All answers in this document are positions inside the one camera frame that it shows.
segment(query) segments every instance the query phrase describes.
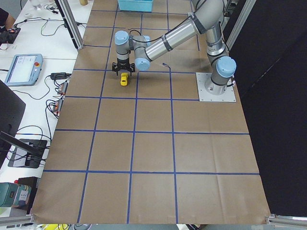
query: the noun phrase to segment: teal battery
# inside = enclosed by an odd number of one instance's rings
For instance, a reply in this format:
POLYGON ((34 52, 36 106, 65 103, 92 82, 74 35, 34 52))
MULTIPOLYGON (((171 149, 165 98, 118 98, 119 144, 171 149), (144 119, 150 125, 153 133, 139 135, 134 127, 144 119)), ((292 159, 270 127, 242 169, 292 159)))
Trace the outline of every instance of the teal battery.
POLYGON ((0 183, 0 207, 23 207, 28 203, 31 187, 23 184, 0 183))

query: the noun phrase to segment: black monitor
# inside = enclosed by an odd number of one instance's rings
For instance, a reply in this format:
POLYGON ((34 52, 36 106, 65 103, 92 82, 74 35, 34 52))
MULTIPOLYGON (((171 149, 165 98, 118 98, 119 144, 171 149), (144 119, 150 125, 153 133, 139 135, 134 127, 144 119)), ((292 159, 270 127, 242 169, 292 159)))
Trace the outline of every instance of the black monitor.
MULTIPOLYGON (((25 103, 0 81, 0 131, 15 136, 23 118, 25 103)), ((0 167, 11 144, 0 139, 0 167)))

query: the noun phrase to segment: light blue container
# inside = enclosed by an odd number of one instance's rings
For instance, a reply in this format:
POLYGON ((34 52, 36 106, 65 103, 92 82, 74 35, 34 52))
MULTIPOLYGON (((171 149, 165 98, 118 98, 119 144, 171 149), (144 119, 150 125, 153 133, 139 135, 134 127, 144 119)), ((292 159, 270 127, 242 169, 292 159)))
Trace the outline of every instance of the light blue container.
POLYGON ((154 0, 118 0, 121 11, 151 12, 154 0))

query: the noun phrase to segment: black panel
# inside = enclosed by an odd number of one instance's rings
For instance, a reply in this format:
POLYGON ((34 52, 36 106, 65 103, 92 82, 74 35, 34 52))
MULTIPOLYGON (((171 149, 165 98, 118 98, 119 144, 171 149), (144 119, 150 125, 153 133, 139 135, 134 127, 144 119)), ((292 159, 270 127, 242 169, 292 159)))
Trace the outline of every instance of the black panel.
MULTIPOLYGON (((306 12, 306 0, 256 1, 230 52, 237 62, 235 76, 241 97, 307 30, 306 12)), ((226 25, 226 38, 236 17, 234 12, 230 24, 226 25)))
MULTIPOLYGON (((25 103, 0 81, 0 131, 15 136, 24 115, 25 103)), ((11 145, 0 140, 0 166, 3 164, 11 145)))
POLYGON ((307 33, 242 99, 271 213, 307 216, 307 33))

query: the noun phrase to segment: person's arm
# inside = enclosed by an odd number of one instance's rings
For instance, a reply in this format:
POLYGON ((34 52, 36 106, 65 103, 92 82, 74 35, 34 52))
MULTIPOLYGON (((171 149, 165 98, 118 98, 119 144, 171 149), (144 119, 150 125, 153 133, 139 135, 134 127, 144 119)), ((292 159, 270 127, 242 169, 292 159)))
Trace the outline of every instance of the person's arm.
POLYGON ((15 19, 9 14, 8 18, 5 21, 6 29, 12 28, 14 23, 15 23, 15 19))

